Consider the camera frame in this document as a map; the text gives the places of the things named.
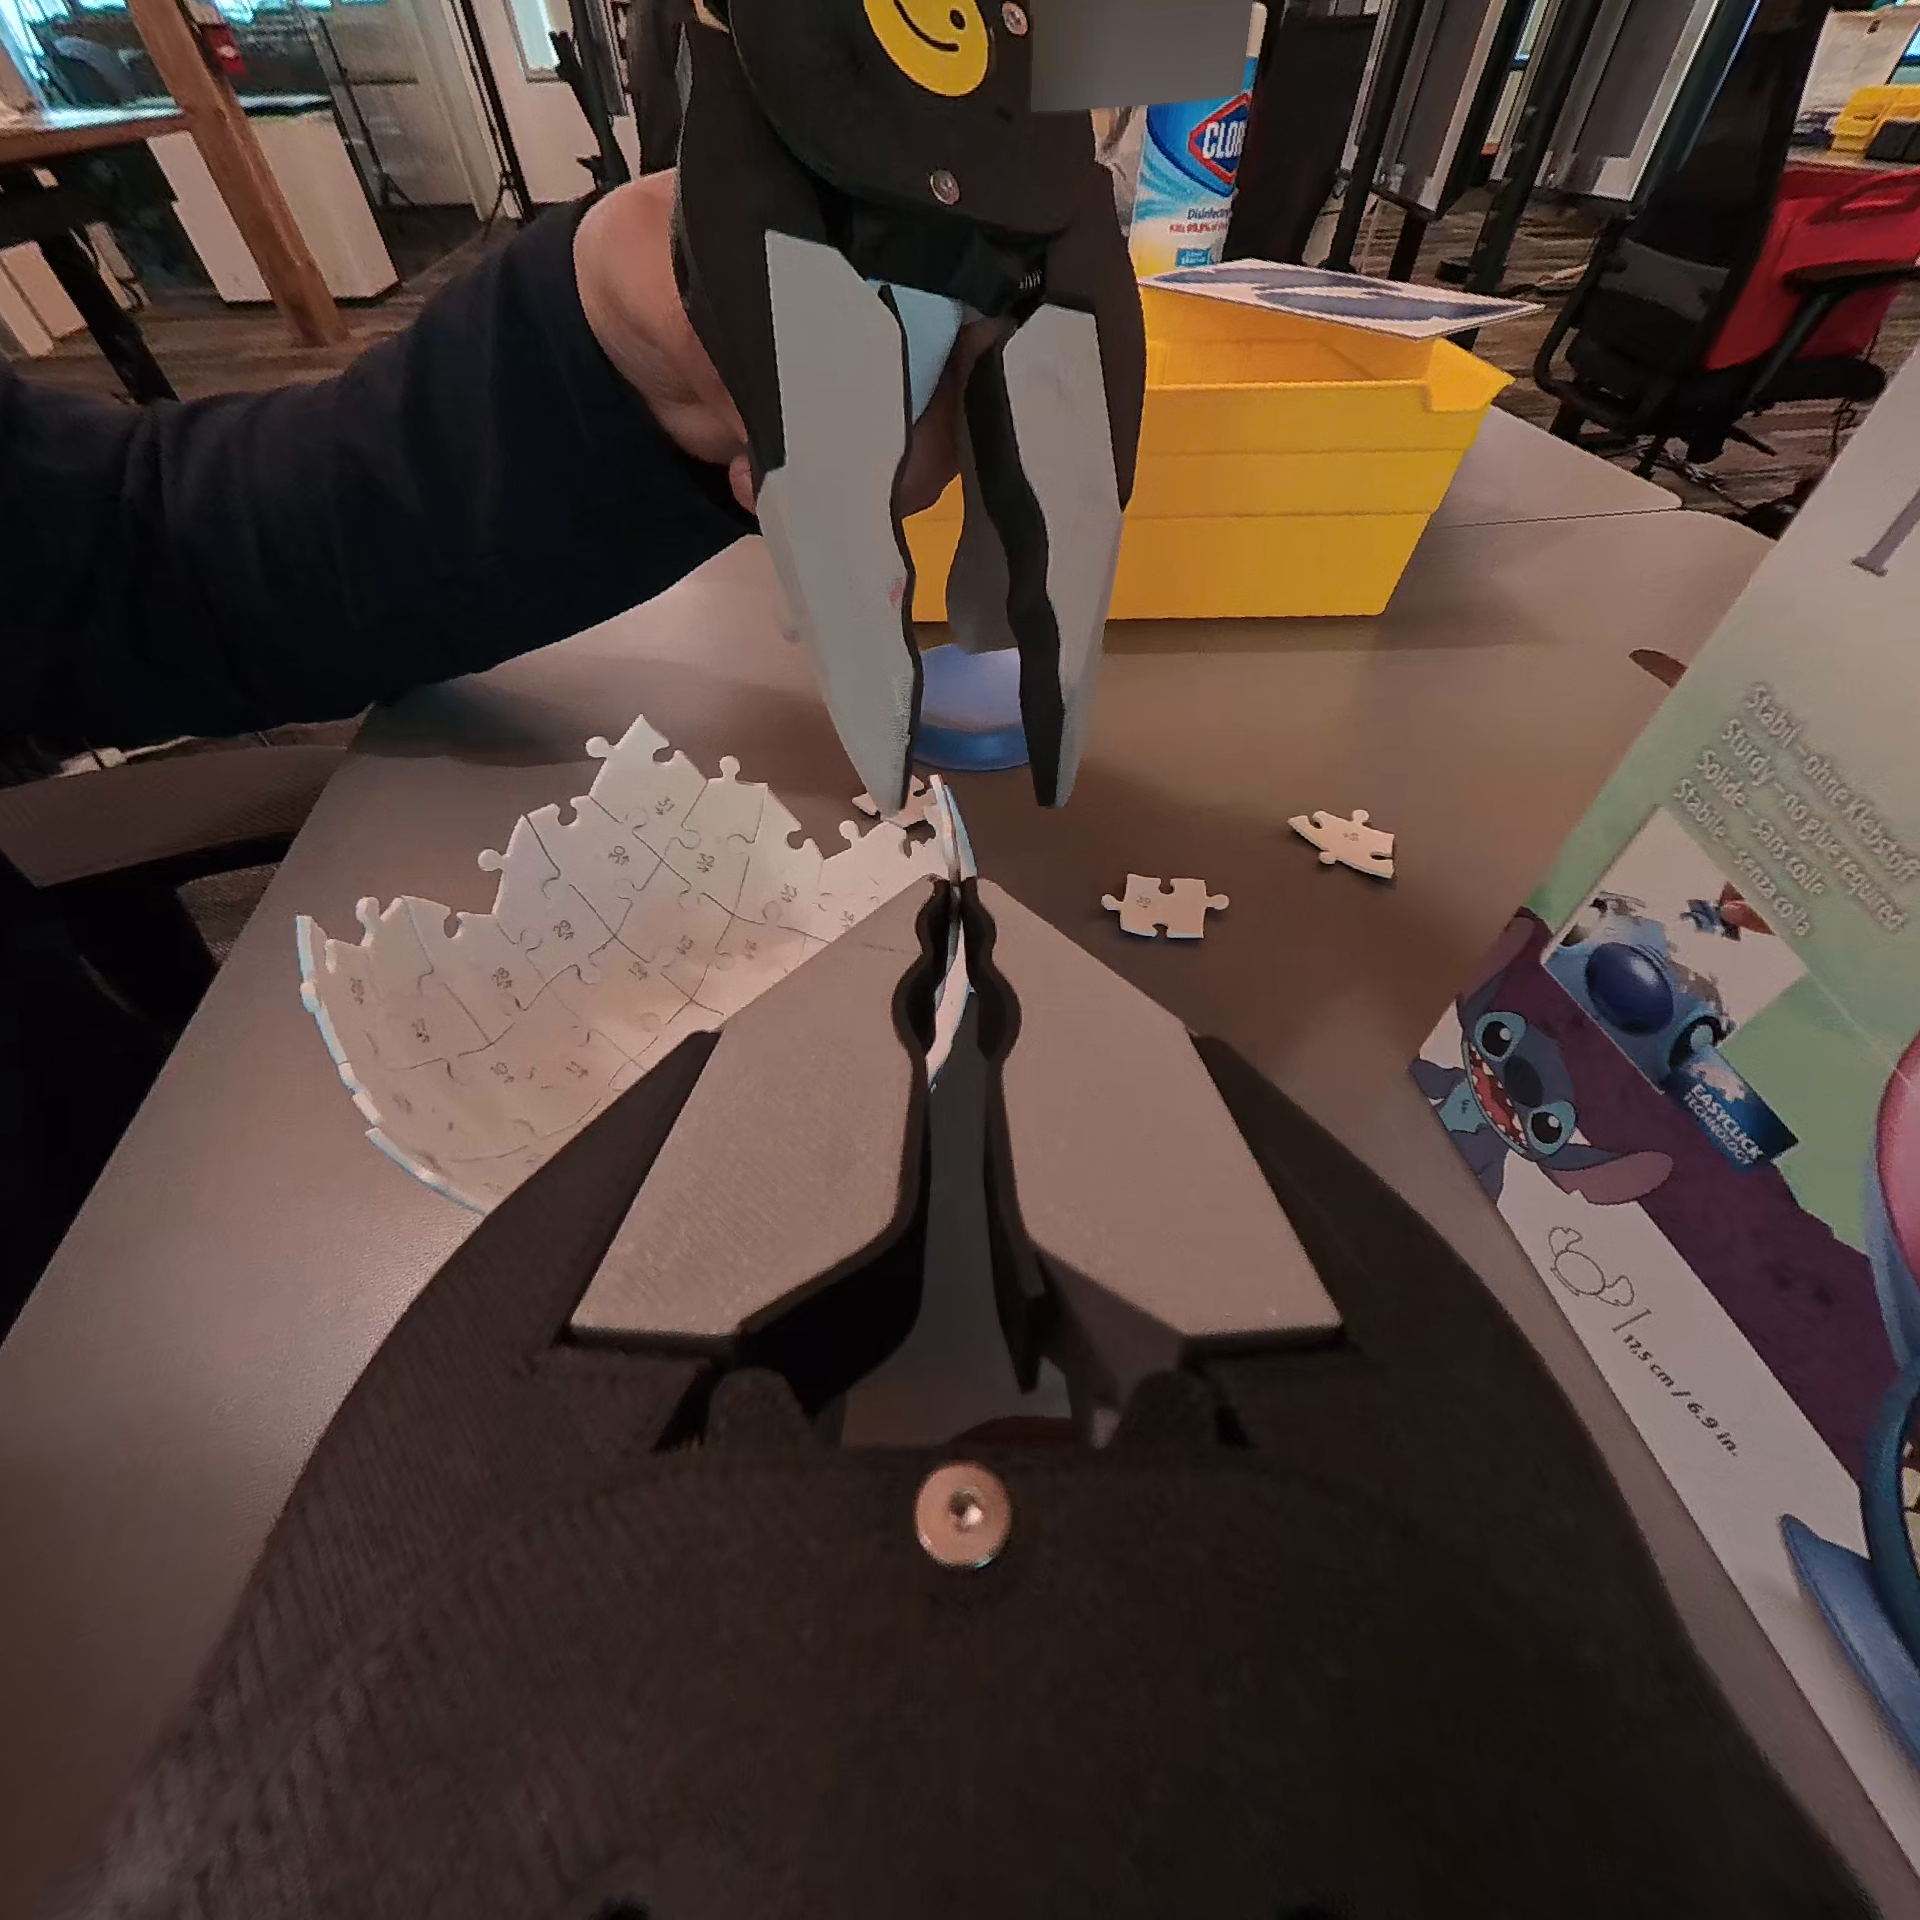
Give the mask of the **blue round plastic stand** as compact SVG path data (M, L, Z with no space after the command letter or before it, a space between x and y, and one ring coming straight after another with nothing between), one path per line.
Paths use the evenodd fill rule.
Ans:
M962 774L1011 773L1028 764L1016 648L971 654L942 643L929 646L918 663L916 767Z

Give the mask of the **cartoon print puzzle box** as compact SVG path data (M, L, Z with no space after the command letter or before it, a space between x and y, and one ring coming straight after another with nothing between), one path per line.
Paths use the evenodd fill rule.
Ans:
M1410 1072L1915 1860L1918 372Z

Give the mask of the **blue white printed sheet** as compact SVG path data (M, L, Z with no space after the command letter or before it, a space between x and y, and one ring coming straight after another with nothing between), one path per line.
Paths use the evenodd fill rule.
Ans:
M1453 285L1422 285L1260 257L1164 272L1144 279L1140 285L1414 342L1458 337L1542 310L1539 301L1469 294Z

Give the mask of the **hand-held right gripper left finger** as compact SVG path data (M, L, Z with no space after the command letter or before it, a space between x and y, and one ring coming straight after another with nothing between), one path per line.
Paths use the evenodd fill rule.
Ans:
M777 1374L806 1409L921 1310L929 1047L954 884L921 879L717 1031L569 1332Z

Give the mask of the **white cabinet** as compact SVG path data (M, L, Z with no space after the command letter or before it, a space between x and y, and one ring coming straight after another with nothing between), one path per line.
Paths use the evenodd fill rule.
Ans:
M329 107L249 116L280 192L336 301L388 294L400 276ZM155 134L150 155L177 195L177 216L227 304L268 304L269 291L189 132Z

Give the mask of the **person's left hand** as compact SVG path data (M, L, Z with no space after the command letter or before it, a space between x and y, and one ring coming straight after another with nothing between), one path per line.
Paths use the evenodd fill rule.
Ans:
M681 299L677 204L675 168L590 204L572 238L578 299L594 340L661 429L693 460L723 468L739 508L755 515L745 424Z

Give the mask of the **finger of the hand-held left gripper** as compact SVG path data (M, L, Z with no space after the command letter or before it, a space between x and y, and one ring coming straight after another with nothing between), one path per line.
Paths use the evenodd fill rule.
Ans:
M771 231L765 272L785 462L760 485L760 526L854 773L877 807L901 809L921 688L897 510L906 335L833 246Z
M1120 549L1120 489L1091 316L1036 316L977 363L977 479L1003 556L1037 803L1084 755Z

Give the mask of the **black red office chair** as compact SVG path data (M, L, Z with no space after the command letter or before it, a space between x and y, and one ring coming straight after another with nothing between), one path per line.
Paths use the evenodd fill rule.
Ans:
M1683 444L1710 464L1744 420L1787 403L1866 405L1885 313L1915 279L1915 168L1792 167L1762 214L1652 246L1635 221L1603 233L1533 360L1549 432L1587 449L1640 445L1650 476Z

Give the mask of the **disinfecting wipes canister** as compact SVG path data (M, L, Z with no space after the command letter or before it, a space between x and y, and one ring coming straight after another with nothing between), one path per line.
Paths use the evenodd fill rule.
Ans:
M1128 248L1140 280L1221 261L1248 113L1248 87L1217 100L1140 109L1120 190Z

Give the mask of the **partly built puzzle ball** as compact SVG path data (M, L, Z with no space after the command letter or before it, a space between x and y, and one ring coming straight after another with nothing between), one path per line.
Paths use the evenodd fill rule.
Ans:
M910 822L859 816L821 849L734 756L707 774L642 716L587 755L580 797L478 857L489 911L364 897L354 942L296 925L305 1007L373 1147L478 1213L677 1045L947 875L921 774Z

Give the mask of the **row of grey partition panels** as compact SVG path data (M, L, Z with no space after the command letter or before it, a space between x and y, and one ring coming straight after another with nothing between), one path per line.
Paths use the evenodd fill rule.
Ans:
M1491 294L1539 195L1628 209L1693 145L1753 31L1739 3L1288 3L1269 6L1230 256L1353 272L1372 209L1386 267L1482 204L1437 273Z

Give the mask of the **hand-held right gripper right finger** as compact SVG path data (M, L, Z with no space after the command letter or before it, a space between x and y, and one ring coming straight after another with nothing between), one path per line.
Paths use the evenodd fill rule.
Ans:
M1187 1023L992 879L964 884L987 1075L998 1327L1120 1408L1217 1353L1329 1342L1340 1311Z

